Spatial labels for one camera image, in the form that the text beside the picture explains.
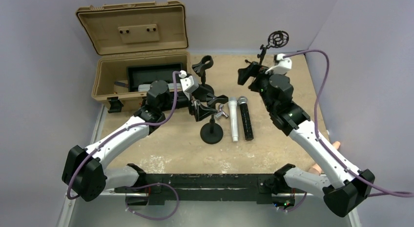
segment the table top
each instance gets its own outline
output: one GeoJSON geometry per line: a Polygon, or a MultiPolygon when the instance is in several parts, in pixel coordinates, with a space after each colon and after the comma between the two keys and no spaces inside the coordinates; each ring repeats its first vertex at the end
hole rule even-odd
{"type": "MultiPolygon", "coordinates": [[[[191,56],[192,64],[203,55],[191,56]]],[[[188,109],[177,109],[165,125],[139,140],[115,158],[109,167],[123,167],[134,163],[147,173],[274,173],[290,163],[307,170],[313,159],[296,142],[277,129],[269,118],[261,97],[249,91],[248,84],[237,85],[237,70],[247,67],[245,59],[256,61],[255,55],[213,55],[214,66],[206,71],[206,83],[214,88],[215,95],[246,96],[254,134],[252,141],[244,140],[239,120],[239,142],[231,140],[230,120],[217,121],[223,128],[223,139],[217,144],[206,144],[200,138],[201,127],[209,118],[195,122],[188,109]]],[[[263,64],[271,66],[273,56],[263,64]]],[[[304,56],[292,57],[292,70],[287,73],[294,87],[293,100],[313,119],[315,90],[304,56]]],[[[133,112],[106,114],[102,138],[123,125],[133,112]]],[[[318,112],[320,131],[326,137],[325,124],[318,112]]]]}

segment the open case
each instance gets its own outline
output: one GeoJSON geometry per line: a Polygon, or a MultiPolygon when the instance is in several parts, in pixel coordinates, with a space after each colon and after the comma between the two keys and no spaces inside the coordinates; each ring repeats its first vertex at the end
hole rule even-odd
{"type": "Polygon", "coordinates": [[[191,72],[179,1],[81,7],[76,15],[102,56],[92,97],[110,113],[138,109],[152,81],[169,82],[175,70],[191,72]]]}

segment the round black base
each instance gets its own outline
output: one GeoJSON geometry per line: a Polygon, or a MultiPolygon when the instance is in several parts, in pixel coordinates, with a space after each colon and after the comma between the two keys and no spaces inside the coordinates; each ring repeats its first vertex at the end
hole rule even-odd
{"type": "MultiPolygon", "coordinates": [[[[210,85],[208,85],[208,84],[204,85],[204,87],[205,87],[206,89],[208,89],[208,90],[210,91],[210,93],[214,94],[214,89],[213,89],[213,87],[211,87],[211,86],[210,86],[210,85]]],[[[199,97],[198,97],[198,100],[200,100],[200,102],[202,102],[202,103],[207,102],[207,94],[199,96],[199,97]]]]}
{"type": "Polygon", "coordinates": [[[214,124],[214,131],[210,133],[210,123],[203,125],[200,131],[201,139],[207,144],[216,144],[223,138],[223,129],[214,124]]]}

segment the case latch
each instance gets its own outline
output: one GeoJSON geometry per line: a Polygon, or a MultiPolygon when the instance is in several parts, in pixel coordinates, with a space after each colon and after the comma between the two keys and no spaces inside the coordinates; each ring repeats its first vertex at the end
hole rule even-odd
{"type": "Polygon", "coordinates": [[[118,97],[108,98],[108,102],[111,105],[108,113],[121,112],[122,107],[124,106],[118,97]]]}

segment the black microphone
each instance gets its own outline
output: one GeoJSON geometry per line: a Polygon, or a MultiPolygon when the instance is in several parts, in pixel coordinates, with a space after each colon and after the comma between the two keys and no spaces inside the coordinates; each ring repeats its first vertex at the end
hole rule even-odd
{"type": "Polygon", "coordinates": [[[251,122],[250,122],[250,115],[248,113],[248,107],[247,107],[247,98],[244,96],[239,97],[237,100],[239,106],[240,106],[240,113],[242,115],[242,122],[243,122],[243,130],[245,132],[245,139],[246,141],[253,140],[253,130],[251,128],[251,122]]]}

